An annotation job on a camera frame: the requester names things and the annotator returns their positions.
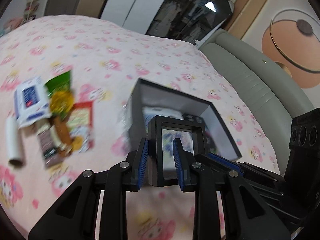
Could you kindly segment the pink plush toy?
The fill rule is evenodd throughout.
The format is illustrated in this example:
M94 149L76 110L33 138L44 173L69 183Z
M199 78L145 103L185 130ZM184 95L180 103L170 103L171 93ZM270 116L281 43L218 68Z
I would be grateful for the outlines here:
M3 29L4 30L15 30L17 29L21 24L22 24L23 18L17 17L17 18L12 18L8 20L7 23L4 24Z

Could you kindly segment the white wardrobe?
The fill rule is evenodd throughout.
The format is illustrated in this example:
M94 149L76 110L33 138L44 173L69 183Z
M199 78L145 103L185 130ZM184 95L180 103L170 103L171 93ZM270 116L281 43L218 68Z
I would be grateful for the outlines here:
M146 34L165 0L107 0L101 19Z

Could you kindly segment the white shelf rack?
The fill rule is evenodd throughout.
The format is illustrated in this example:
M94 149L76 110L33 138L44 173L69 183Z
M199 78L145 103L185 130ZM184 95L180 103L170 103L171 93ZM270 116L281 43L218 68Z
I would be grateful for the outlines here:
M44 15L45 0L27 0L23 12L23 23L41 18Z

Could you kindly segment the brown patterned packet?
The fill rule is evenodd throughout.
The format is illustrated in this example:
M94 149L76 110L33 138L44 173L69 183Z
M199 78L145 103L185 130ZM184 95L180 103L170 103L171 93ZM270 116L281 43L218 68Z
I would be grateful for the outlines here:
M35 127L45 168L62 163L71 154L72 147L62 142L55 126L47 119L37 121Z

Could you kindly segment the red cartoon snack packet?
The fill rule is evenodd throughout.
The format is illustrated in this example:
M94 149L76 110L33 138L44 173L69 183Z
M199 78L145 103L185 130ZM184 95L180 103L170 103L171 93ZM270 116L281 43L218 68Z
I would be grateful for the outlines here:
M84 153L94 147L92 101L75 103L66 125L72 139L74 153Z

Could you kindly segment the black Daphne shoe box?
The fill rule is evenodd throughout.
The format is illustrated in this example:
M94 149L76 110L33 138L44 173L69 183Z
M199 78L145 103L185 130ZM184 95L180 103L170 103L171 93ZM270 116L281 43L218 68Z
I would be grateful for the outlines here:
M175 116L177 119L181 119L184 114L202 118L222 157L232 161L242 157L226 122L213 103L144 79L136 81L127 102L125 120L132 150L138 147L142 137L147 136L144 107L159 109L162 116Z

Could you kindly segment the grey padded headboard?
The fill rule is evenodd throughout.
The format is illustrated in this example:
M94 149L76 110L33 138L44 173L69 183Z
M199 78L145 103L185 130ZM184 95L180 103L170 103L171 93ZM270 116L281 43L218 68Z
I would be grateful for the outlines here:
M289 161L291 122L314 105L274 61L223 29L199 45L199 50L236 90L275 151L280 174Z

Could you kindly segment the green yellow snack bag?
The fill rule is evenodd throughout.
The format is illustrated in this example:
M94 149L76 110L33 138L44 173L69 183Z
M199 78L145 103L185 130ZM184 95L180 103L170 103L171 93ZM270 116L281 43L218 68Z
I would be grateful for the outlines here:
M68 116L74 105L71 83L72 75L69 70L44 84L48 93L50 111L53 116L58 116L61 120Z

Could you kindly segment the wooden comb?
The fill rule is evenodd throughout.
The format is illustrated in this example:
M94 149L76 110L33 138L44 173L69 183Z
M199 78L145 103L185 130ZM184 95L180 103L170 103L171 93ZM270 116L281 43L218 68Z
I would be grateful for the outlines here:
M55 130L57 131L59 139L65 146L65 149L62 150L61 153L64 154L64 156L70 155L72 153L72 139L69 134L66 122L62 121L58 116L52 117L51 120Z

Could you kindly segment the pink cartoon blanket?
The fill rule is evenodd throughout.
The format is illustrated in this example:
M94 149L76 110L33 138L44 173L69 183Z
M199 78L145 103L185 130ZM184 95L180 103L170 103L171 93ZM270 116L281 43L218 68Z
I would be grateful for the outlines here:
M23 81L43 81L70 71L76 102L93 103L93 148L46 169L30 127L23 134L25 164L9 164L6 122ZM27 237L31 228L86 169L106 170L125 159L122 116L139 78L210 101L242 155L279 173L271 142L232 85L195 46L150 37L85 16L46 16L1 38L1 206Z

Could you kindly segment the white cylindrical roll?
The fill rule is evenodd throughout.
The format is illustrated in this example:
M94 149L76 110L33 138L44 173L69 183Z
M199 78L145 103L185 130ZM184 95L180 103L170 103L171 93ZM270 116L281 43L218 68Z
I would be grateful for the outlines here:
M8 163L14 167L22 167L25 162L22 138L14 116L6 119L5 135Z

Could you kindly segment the black square display frame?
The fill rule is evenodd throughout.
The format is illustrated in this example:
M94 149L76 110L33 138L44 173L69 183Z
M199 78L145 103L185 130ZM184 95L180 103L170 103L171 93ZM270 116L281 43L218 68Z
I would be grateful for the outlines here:
M148 176L149 184L155 187L178 185L175 162L171 167L165 168L163 161L164 145L171 146L174 159L173 140L176 138L166 139L163 135L164 130L169 130L170 135L178 132L190 133L193 143L193 152L191 153L195 161L197 155L207 152L205 130L202 124L158 115L153 117L148 124Z

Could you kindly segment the glass door closet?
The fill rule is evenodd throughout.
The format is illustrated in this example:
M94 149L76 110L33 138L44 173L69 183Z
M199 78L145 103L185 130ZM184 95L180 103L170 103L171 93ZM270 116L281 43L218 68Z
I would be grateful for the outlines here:
M164 0L146 34L196 44L233 11L231 0Z

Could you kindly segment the white blue wet wipes pack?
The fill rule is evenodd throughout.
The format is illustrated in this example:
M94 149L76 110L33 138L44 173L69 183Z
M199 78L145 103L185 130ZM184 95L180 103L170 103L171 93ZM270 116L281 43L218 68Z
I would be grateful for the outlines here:
M14 108L18 128L52 116L47 90L40 76L25 80L16 87Z

